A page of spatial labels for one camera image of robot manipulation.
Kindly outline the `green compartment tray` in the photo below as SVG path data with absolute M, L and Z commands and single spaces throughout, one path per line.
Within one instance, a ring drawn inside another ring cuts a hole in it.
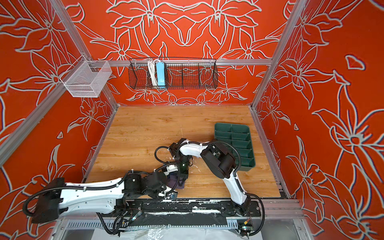
M 214 137 L 218 141 L 230 144 L 238 151 L 242 160 L 240 171 L 248 172 L 255 167 L 256 161 L 249 126 L 215 123 Z

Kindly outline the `purple sock with yellow cuff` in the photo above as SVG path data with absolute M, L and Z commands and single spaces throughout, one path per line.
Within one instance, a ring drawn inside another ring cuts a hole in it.
M 175 184 L 177 184 L 176 189 L 184 189 L 185 188 L 185 181 L 186 180 L 184 178 L 180 178 L 179 181 L 177 182 L 176 176 L 170 176 L 168 178 L 167 186 L 172 188 L 175 186 Z

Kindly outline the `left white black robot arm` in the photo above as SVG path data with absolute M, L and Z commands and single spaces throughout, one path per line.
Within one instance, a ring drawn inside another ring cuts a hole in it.
M 90 184 L 67 183 L 64 178 L 56 178 L 29 196 L 22 211 L 34 224 L 70 214 L 96 213 L 109 235 L 119 235 L 129 211 L 127 199 L 166 199 L 176 188 L 168 186 L 167 176 L 171 173 L 180 173 L 178 164 L 165 164 L 152 173 L 131 170 L 122 178 Z

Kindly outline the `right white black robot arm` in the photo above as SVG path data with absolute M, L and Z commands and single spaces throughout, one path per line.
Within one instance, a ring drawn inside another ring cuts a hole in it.
M 199 143 L 187 139 L 180 139 L 177 143 L 172 143 L 169 147 L 160 146 L 156 148 L 154 157 L 158 162 L 162 163 L 164 167 L 174 166 L 178 168 L 175 185 L 171 189 L 160 193 L 161 198 L 166 199 L 173 197 L 176 192 L 176 187 L 181 186 L 184 182 L 180 180 L 180 177 L 186 169 L 185 165 L 188 165 L 194 157 L 201 158 L 210 171 L 225 183 L 230 193 L 233 211 L 241 216 L 249 215 L 249 218 L 238 230 L 238 234 L 242 237 L 249 238 L 261 232 L 266 218 L 265 206 L 259 196 L 248 193 L 243 188 L 238 176 L 242 159 L 235 147 L 219 140 Z M 260 203 L 261 208 L 261 222 L 256 229 L 251 229 L 252 215 L 250 213 L 250 204 L 252 199 L 256 199 Z

